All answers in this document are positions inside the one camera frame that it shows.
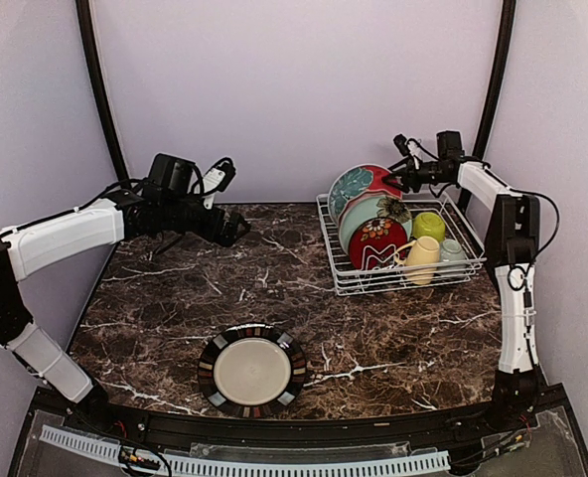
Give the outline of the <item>striped rim cream plate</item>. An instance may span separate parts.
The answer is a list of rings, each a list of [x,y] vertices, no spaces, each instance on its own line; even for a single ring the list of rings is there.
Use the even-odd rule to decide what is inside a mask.
[[[215,335],[197,364],[203,397],[218,411],[243,419],[276,415],[301,394],[306,354],[288,332],[246,323]]]

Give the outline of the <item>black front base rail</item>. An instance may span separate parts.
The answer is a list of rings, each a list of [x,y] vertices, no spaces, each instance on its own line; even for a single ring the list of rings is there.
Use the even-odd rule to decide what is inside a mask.
[[[439,411],[339,420],[234,419],[119,404],[108,407],[111,415],[125,425],[129,439],[161,448],[187,449],[193,443],[311,448],[401,440],[456,447],[499,431],[486,421],[490,406],[481,402]]]

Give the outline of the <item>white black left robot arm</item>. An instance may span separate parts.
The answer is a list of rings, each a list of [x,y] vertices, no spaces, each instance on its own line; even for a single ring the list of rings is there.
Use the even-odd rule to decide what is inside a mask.
[[[0,346],[68,401],[95,433],[116,424],[100,385],[40,326],[23,301],[20,282],[95,248],[171,232],[230,247],[249,231],[238,213],[215,206],[236,169],[224,157],[207,172],[193,161],[157,154],[146,177],[117,181],[81,206],[0,229]]]

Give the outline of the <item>right black frame post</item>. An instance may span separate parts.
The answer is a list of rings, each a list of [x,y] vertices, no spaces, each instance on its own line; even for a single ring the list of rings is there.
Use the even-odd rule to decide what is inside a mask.
[[[492,69],[472,156],[484,160],[495,122],[515,25],[515,0],[504,0]]]

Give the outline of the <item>small red flower plate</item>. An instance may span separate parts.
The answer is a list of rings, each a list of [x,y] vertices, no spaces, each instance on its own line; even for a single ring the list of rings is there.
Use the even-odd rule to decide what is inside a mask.
[[[375,218],[362,223],[349,242],[349,258],[359,270],[372,270],[392,264],[398,248],[408,243],[406,230],[390,218]]]

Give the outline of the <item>pink dotted bowl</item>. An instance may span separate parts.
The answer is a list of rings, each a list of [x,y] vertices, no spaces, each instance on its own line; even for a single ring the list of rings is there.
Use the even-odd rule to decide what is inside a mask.
[[[385,191],[385,190],[365,192],[358,197],[350,199],[346,203],[343,211],[337,217],[337,224],[339,225],[342,222],[342,220],[345,218],[348,211],[350,209],[352,209],[354,206],[358,205],[359,203],[364,202],[367,199],[381,198],[381,197],[391,197],[391,198],[395,198],[395,199],[400,198],[400,196],[397,196],[396,194],[389,193],[388,191]]]

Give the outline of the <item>lime green cup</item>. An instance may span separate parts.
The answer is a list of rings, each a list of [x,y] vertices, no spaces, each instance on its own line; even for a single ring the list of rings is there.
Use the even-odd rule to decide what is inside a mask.
[[[415,239],[431,237],[442,242],[446,238],[445,222],[437,213],[422,212],[413,219],[412,236]]]

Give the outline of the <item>pale yellow mug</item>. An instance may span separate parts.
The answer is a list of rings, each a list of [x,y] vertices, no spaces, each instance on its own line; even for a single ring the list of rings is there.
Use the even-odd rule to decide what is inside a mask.
[[[440,244],[436,238],[424,236],[399,247],[394,263],[403,268],[405,278],[417,286],[431,283],[440,258]]]

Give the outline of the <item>red teal flower plate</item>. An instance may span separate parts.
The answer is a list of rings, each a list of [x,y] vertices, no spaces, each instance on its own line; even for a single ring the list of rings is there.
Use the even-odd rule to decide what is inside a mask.
[[[353,167],[335,180],[328,195],[328,210],[335,225],[350,202],[366,193],[385,192],[401,199],[402,192],[385,184],[382,179],[390,174],[387,168],[374,164]]]

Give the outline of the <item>pale green glass cup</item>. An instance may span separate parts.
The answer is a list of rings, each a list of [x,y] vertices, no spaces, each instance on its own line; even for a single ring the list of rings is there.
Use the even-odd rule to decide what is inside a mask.
[[[450,276],[464,273],[467,268],[467,255],[461,244],[452,238],[445,238],[440,243],[440,265],[438,273]]]

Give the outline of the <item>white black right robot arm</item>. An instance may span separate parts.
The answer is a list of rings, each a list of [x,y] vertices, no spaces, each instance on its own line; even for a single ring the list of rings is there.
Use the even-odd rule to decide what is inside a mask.
[[[383,182],[403,193],[424,186],[455,186],[471,194],[490,212],[484,240],[485,267],[500,294],[502,349],[493,401],[483,410],[483,422],[503,431],[529,406],[542,381],[535,345],[533,282],[538,256],[548,247],[540,242],[540,202],[554,210],[547,196],[515,189],[491,171],[491,166],[465,153],[461,134],[442,131],[437,153],[418,157],[426,149],[414,138],[398,134],[393,144],[401,160],[390,167]]]

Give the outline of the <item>light teal flower plate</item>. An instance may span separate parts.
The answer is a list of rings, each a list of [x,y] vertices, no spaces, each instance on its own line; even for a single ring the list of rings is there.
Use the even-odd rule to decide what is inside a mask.
[[[354,206],[348,211],[340,223],[339,239],[345,254],[349,254],[349,242],[352,234],[364,222],[375,218],[390,218],[404,227],[411,236],[412,215],[401,199],[391,197],[370,198]]]

